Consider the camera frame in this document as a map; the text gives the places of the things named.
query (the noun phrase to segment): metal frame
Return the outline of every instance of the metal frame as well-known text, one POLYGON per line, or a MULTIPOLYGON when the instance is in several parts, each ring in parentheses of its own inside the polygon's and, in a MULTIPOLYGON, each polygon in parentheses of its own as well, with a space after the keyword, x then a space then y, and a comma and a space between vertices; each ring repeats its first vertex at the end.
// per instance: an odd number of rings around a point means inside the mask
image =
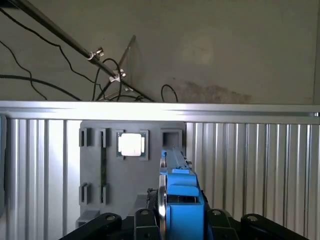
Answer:
POLYGON ((208 202, 320 240, 320 106, 0 101, 8 118, 0 239, 59 239, 80 216, 82 120, 182 121, 208 202))
POLYGON ((319 112, 312 105, 0 101, 0 113, 13 119, 320 124, 319 112))

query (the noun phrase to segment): blue plastic part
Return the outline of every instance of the blue plastic part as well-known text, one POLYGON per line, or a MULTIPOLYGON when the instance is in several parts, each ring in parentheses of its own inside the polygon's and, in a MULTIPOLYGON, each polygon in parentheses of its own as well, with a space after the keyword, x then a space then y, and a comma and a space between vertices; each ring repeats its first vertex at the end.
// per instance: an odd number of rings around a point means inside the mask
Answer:
POLYGON ((203 240, 205 200, 200 190, 197 175, 189 168, 178 148, 165 152, 166 168, 160 174, 167 175, 167 195, 195 197, 195 202, 166 203, 166 239, 203 240))

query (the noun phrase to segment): rectangular slot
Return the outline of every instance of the rectangular slot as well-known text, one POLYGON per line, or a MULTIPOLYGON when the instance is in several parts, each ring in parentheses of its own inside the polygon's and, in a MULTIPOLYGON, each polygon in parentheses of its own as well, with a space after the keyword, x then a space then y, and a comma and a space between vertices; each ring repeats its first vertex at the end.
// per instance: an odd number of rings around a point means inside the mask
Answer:
POLYGON ((79 187, 79 204, 87 205, 90 202, 90 184, 86 182, 79 187))
POLYGON ((81 131, 81 147, 85 145, 85 131, 81 131))
POLYGON ((106 184, 101 188, 101 204, 107 205, 109 202, 109 185, 106 184))
POLYGON ((180 147, 179 132, 163 132, 162 133, 162 147, 164 149, 180 147))

